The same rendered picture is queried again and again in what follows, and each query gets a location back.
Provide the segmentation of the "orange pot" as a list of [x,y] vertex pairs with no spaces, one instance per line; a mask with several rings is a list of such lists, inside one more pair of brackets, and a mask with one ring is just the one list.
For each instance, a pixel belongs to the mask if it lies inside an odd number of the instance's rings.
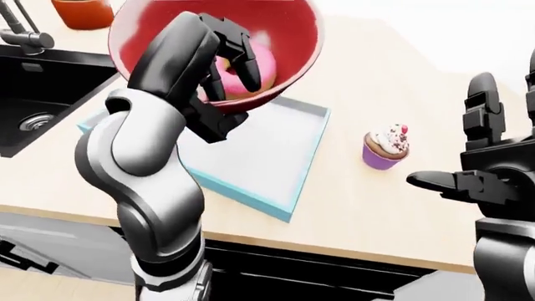
[[75,30],[95,30],[109,27],[114,12],[109,0],[51,0],[64,24]]

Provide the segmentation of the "dark metal faucet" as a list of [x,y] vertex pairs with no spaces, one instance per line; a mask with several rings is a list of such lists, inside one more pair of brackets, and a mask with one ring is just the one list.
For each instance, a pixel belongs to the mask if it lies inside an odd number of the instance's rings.
[[0,15],[9,26],[9,29],[0,29],[0,39],[6,44],[20,47],[24,54],[29,56],[42,54],[46,49],[52,49],[55,45],[53,37],[39,31],[20,0],[13,0],[13,2],[31,29],[27,30],[6,2],[0,0]]

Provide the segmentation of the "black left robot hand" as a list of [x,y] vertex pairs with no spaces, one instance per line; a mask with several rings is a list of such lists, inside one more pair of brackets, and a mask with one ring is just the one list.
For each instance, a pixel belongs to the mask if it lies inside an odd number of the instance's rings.
[[249,32],[226,18],[182,12],[153,40],[130,72],[128,86],[160,97],[205,142],[227,138],[247,114],[225,115],[212,102],[226,99],[217,57],[227,59],[248,92],[261,88]]

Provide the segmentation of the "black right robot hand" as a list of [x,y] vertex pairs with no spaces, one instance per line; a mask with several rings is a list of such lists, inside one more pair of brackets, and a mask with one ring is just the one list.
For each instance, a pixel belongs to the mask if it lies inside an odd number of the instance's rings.
[[504,140],[505,109],[492,74],[473,77],[462,116],[466,135],[458,172],[418,171],[406,177],[416,187],[441,197],[478,205],[482,215],[535,222],[535,50],[527,83],[527,114],[531,134]]

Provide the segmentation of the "pink frosted donut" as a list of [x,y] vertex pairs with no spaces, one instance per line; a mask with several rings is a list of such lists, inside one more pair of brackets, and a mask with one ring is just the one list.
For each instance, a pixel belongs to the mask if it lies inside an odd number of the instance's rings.
[[261,75],[261,89],[257,92],[249,92],[232,69],[230,62],[223,57],[217,57],[216,67],[219,72],[225,90],[226,99],[245,99],[261,94],[273,87],[277,67],[275,58],[268,47],[259,42],[251,42],[252,51],[257,60],[257,65]]

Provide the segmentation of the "black kitchen sink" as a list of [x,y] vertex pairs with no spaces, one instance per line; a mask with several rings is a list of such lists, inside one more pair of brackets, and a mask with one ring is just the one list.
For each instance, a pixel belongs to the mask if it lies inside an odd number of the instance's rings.
[[119,78],[107,54],[0,45],[0,156],[14,157]]

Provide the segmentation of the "cupcake with purple wrapper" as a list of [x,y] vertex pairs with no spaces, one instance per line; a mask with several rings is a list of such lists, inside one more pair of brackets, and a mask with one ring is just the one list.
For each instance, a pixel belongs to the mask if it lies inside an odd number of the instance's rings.
[[368,132],[363,139],[362,160],[376,170],[389,170],[409,154],[407,125],[393,124]]

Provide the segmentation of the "light blue tray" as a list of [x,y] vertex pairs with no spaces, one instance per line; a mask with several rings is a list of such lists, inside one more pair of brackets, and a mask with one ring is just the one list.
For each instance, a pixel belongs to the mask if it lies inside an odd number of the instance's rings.
[[288,222],[328,119],[324,107],[280,97],[253,110],[222,142],[208,144],[186,126],[176,144],[201,190]]

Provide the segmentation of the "black cabinet front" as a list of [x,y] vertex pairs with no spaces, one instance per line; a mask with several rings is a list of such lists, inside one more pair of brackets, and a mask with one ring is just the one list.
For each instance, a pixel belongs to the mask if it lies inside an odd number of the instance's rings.
[[433,271],[403,265],[206,240],[210,301],[394,300]]

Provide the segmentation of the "red bowl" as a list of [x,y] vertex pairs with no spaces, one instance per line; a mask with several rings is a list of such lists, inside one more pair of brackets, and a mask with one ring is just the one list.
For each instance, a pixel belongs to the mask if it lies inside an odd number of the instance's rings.
[[303,77],[324,44],[323,20],[311,0],[125,0],[115,14],[108,48],[120,74],[128,78],[151,40],[184,11],[208,13],[264,32],[277,65],[275,85],[248,99],[216,102],[225,113],[254,110]]

